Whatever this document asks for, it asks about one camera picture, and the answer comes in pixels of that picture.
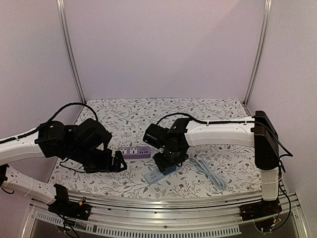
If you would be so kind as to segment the grey-blue power strip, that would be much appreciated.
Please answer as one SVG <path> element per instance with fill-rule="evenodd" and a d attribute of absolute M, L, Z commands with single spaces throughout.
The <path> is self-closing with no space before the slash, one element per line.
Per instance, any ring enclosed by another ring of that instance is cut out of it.
<path fill-rule="evenodd" d="M 152 170 L 149 173 L 144 175 L 144 178 L 148 184 L 153 184 L 153 183 L 163 179 L 164 177 L 166 177 L 166 176 L 164 176 L 159 169 L 154 169 L 154 170 Z"/>

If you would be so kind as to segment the blue cube plug adapter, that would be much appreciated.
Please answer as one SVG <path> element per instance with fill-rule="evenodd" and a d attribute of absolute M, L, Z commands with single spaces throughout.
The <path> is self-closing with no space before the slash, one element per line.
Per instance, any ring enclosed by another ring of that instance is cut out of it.
<path fill-rule="evenodd" d="M 182 166 L 180 165 L 175 165 L 175 166 L 172 166 L 172 167 L 169 167 L 167 169 L 165 169 L 164 171 L 162 171 L 161 173 L 164 175 L 164 176 L 167 176 L 169 175 L 170 173 L 172 172 L 175 172 L 176 170 L 180 169 Z"/>

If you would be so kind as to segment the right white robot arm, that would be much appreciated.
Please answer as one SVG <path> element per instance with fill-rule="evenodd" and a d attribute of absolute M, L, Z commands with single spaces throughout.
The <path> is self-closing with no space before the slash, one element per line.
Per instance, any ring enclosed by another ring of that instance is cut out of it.
<path fill-rule="evenodd" d="M 160 171 L 179 166 L 188 159 L 190 147 L 227 144 L 253 147 L 255 165 L 261 173 L 262 201 L 256 206 L 260 216 L 275 209 L 279 194 L 280 149 L 292 153 L 280 142 L 278 134 L 264 111 L 254 116 L 229 120 L 199 120 L 187 113 L 178 113 L 170 128 L 151 123 L 143 141 L 157 149 L 154 161 Z"/>

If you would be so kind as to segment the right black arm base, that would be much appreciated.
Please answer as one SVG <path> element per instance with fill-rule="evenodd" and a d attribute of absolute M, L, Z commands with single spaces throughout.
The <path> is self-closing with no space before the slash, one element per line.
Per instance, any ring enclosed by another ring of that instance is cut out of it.
<path fill-rule="evenodd" d="M 282 207 L 278 199 L 274 201 L 265 201 L 262 199 L 258 202 L 241 205 L 239 210 L 242 220 L 248 221 L 280 213 Z"/>

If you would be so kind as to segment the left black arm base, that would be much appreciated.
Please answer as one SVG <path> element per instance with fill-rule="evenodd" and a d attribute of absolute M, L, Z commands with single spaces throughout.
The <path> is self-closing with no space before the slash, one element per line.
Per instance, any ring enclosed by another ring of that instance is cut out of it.
<path fill-rule="evenodd" d="M 84 221 L 89 219 L 91 209 L 92 207 L 86 202 L 85 197 L 82 197 L 79 201 L 57 199 L 48 205 L 48 210 L 52 213 Z"/>

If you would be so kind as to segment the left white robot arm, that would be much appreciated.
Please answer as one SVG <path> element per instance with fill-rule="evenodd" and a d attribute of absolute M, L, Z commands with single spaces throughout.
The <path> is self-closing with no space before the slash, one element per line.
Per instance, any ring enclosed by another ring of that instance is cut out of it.
<path fill-rule="evenodd" d="M 99 122 L 96 112 L 79 125 L 64 125 L 56 116 L 72 106 L 62 106 L 46 122 L 20 135 L 0 141 L 0 187 L 9 194 L 20 191 L 25 196 L 37 199 L 48 206 L 70 215 L 73 206 L 83 201 L 71 202 L 68 190 L 60 184 L 42 183 L 24 175 L 10 166 L 10 163 L 32 159 L 53 158 L 72 160 L 83 166 L 83 172 L 119 173 L 127 169 L 121 151 L 113 152 L 107 146 L 112 134 Z"/>

